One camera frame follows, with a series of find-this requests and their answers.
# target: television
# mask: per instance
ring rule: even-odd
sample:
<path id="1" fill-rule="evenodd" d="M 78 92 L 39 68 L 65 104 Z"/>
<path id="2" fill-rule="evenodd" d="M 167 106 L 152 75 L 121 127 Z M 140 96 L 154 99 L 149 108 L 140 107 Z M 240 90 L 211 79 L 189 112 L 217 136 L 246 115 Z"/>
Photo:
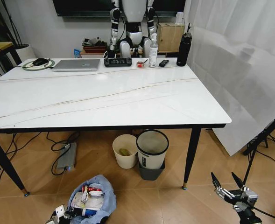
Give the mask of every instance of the television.
<path id="1" fill-rule="evenodd" d="M 110 16 L 112 9 L 110 0 L 53 0 L 58 16 Z M 156 0 L 153 8 L 160 17 L 176 16 L 183 12 L 185 0 Z"/>

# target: brown floor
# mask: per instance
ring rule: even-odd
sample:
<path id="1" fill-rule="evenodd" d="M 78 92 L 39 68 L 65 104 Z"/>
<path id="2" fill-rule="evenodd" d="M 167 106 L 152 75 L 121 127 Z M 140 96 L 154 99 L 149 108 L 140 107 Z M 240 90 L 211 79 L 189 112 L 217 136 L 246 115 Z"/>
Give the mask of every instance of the brown floor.
<path id="1" fill-rule="evenodd" d="M 113 139 L 125 131 L 84 132 L 78 140 L 77 164 L 62 176 L 50 172 L 57 154 L 50 151 L 51 142 L 42 133 L 26 148 L 19 151 L 13 165 L 24 185 L 31 192 L 24 197 L 6 174 L 0 182 L 0 223 L 43 224 L 52 211 L 66 204 L 70 193 L 81 182 L 103 174 L 113 185 L 117 209 L 108 224 L 238 224 L 239 217 L 231 205 L 213 192 L 210 172 L 213 171 L 227 189 L 237 189 L 231 171 L 241 178 L 247 168 L 247 157 L 241 153 L 229 157 L 212 131 L 203 130 L 188 182 L 188 190 L 181 189 L 190 130 L 163 130 L 170 147 L 165 170 L 157 181 L 144 181 L 137 167 L 120 168 L 112 151 Z M 19 146 L 34 134 L 18 135 Z M 62 140 L 68 133 L 51 133 Z M 0 143 L 7 148 L 11 135 L 0 134 Z M 275 158 L 275 143 L 259 150 Z M 275 215 L 275 163 L 257 154 L 248 179 L 248 186 L 259 199 L 256 207 Z M 256 212 L 263 223 L 275 220 Z"/>

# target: remote control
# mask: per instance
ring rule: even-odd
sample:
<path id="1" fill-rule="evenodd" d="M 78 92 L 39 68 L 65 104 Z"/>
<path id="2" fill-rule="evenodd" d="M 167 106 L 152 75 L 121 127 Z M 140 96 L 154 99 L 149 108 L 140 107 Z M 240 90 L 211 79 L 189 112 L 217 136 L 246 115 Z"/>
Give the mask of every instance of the remote control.
<path id="1" fill-rule="evenodd" d="M 131 66 L 132 59 L 128 58 L 105 58 L 104 59 L 105 67 L 123 67 L 123 66 Z"/>
<path id="2" fill-rule="evenodd" d="M 159 66 L 164 67 L 168 62 L 169 60 L 163 60 L 162 62 L 159 63 Z"/>

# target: blue plastic bag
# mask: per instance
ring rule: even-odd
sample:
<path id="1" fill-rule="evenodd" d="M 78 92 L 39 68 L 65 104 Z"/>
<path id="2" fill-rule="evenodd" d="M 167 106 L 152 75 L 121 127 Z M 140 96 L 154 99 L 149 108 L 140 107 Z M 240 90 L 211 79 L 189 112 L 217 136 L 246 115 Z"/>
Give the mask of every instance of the blue plastic bag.
<path id="1" fill-rule="evenodd" d="M 113 187 L 103 175 L 98 175 L 88 181 L 83 182 L 73 191 L 68 202 L 68 210 L 71 209 L 71 202 L 75 194 L 82 190 L 82 185 L 90 185 L 92 183 L 101 184 L 101 190 L 104 193 L 104 202 L 102 208 L 97 211 L 94 216 L 89 218 L 77 216 L 71 220 L 70 224 L 98 224 L 101 222 L 102 218 L 110 216 L 111 213 L 116 209 L 117 202 L 113 192 Z"/>

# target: black device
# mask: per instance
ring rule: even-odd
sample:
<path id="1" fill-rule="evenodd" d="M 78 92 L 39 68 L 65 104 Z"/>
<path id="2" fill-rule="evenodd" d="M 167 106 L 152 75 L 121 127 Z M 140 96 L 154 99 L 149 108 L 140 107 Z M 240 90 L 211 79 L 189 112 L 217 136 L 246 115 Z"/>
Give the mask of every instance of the black device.
<path id="1" fill-rule="evenodd" d="M 128 58 L 105 58 L 105 67 L 126 67 L 132 65 L 132 59 Z"/>
<path id="2" fill-rule="evenodd" d="M 192 35 L 191 33 L 185 33 L 182 36 L 180 47 L 179 47 L 179 55 L 176 61 L 177 66 L 185 66 L 187 62 L 187 57 L 191 47 Z"/>
<path id="3" fill-rule="evenodd" d="M 186 0 L 156 0 L 153 3 L 158 16 L 175 17 L 177 12 L 183 12 Z M 110 17 L 112 4 L 110 0 L 53 0 L 58 16 L 92 16 Z"/>
<path id="4" fill-rule="evenodd" d="M 162 62 L 159 63 L 159 66 L 164 67 L 168 62 L 169 60 L 163 60 Z"/>
<path id="5" fill-rule="evenodd" d="M 233 209 L 240 217 L 240 224 L 262 223 L 261 219 L 252 211 L 258 199 L 258 195 L 250 190 L 249 187 L 245 186 L 243 181 L 236 174 L 232 172 L 232 176 L 239 187 L 237 190 L 226 190 L 222 188 L 214 173 L 211 173 L 211 176 L 216 194 L 233 205 Z"/>
<path id="6" fill-rule="evenodd" d="M 33 61 L 34 66 L 40 66 L 42 64 L 48 64 L 49 60 L 45 58 L 38 58 L 35 61 Z"/>

